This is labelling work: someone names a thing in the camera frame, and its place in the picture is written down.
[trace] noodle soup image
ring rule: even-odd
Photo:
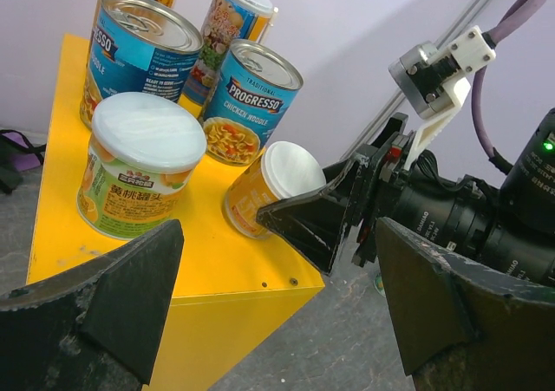
[[[252,163],[257,157],[260,139],[251,129],[226,118],[211,118],[203,128],[209,153],[240,165]]]

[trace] fruit label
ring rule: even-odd
[[[212,0],[200,30],[203,46],[199,59],[187,77],[183,94],[202,105],[232,40],[257,40],[269,19],[241,7],[233,0]]]
[[[263,156],[241,174],[225,196],[225,208],[235,227],[251,238],[266,238],[270,232],[257,223],[261,207],[277,202],[279,198],[266,185],[261,170]]]
[[[190,174],[191,170],[164,174],[132,167],[92,136],[77,207],[105,235],[136,238],[170,218]]]

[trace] yellow table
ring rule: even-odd
[[[91,229],[75,204],[89,137],[78,112],[87,45],[75,36],[63,40],[28,283],[123,244]],[[243,170],[205,157],[184,189],[175,218],[185,247],[145,389],[209,388],[323,288],[319,273],[280,238],[254,241],[225,222],[225,190]]]

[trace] gray floor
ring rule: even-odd
[[[0,195],[0,293],[25,282],[41,170]],[[212,391],[414,390],[402,372],[377,268],[350,263],[347,245],[326,289],[222,378]]]

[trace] progresso logo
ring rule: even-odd
[[[264,94],[254,94],[241,88],[241,84],[233,76],[225,86],[227,93],[236,101],[255,108],[267,109],[271,114],[277,114],[284,102],[281,99],[271,98]]]
[[[113,62],[115,60],[115,52],[118,50],[118,47],[114,43],[114,39],[98,26],[95,28],[94,39],[101,45],[102,52],[106,57]]]

